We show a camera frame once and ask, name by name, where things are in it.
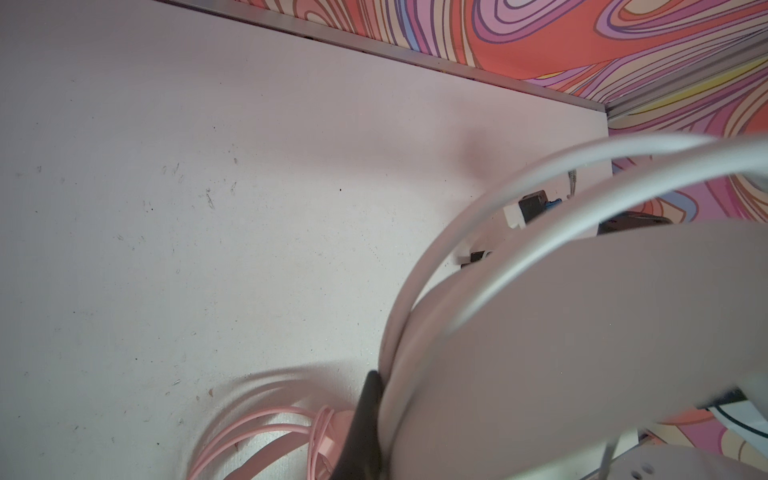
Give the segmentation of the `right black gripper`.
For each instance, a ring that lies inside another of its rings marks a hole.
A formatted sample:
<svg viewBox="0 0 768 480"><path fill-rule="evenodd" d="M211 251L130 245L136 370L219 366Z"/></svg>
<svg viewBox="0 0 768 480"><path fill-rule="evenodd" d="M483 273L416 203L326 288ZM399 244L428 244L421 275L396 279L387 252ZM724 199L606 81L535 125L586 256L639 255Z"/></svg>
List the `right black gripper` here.
<svg viewBox="0 0 768 480"><path fill-rule="evenodd" d="M492 215L486 222L486 226L481 229L481 234L471 245L468 253L461 257L461 267L468 267L470 264L486 258L504 240L524 229L530 221L561 203L561 198L549 200L544 190L538 190L505 206L500 213ZM672 220L663 216L624 211L602 221L592 236L669 224L672 224Z"/></svg>

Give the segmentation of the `pink headphones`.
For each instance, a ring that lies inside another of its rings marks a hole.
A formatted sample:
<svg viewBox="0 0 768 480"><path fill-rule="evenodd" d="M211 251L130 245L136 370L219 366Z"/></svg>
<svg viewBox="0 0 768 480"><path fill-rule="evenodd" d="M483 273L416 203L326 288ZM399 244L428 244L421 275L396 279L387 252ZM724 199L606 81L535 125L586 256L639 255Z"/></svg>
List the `pink headphones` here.
<svg viewBox="0 0 768 480"><path fill-rule="evenodd" d="M196 479L214 461L241 444L266 434L272 440L245 463L229 473L229 479L253 479L295 450L305 447L306 479L329 479L340 463L352 426L352 410L323 406L310 411L296 406L275 407L247 414L226 426L210 440L193 461L187 477Z"/></svg>

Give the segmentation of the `white headphones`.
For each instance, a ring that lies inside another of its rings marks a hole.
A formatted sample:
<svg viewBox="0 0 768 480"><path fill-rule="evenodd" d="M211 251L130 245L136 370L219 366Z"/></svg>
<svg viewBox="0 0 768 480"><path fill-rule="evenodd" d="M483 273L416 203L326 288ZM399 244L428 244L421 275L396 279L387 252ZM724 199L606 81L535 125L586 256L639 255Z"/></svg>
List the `white headphones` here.
<svg viewBox="0 0 768 480"><path fill-rule="evenodd" d="M491 214L619 157L648 162L537 217L429 286ZM391 310L378 414L389 479L508 479L676 414L767 366L767 228L707 221L594 235L646 200L767 174L767 138L686 133L588 142L473 202L426 250Z"/></svg>

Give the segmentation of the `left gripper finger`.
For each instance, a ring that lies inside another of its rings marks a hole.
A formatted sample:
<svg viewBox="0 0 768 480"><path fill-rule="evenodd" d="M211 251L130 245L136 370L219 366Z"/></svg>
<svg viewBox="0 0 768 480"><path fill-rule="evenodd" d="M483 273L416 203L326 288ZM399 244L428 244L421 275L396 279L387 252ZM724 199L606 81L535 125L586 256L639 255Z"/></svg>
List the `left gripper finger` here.
<svg viewBox="0 0 768 480"><path fill-rule="evenodd" d="M382 453L377 422L383 390L380 374L370 371L331 480L377 480L381 477Z"/></svg>

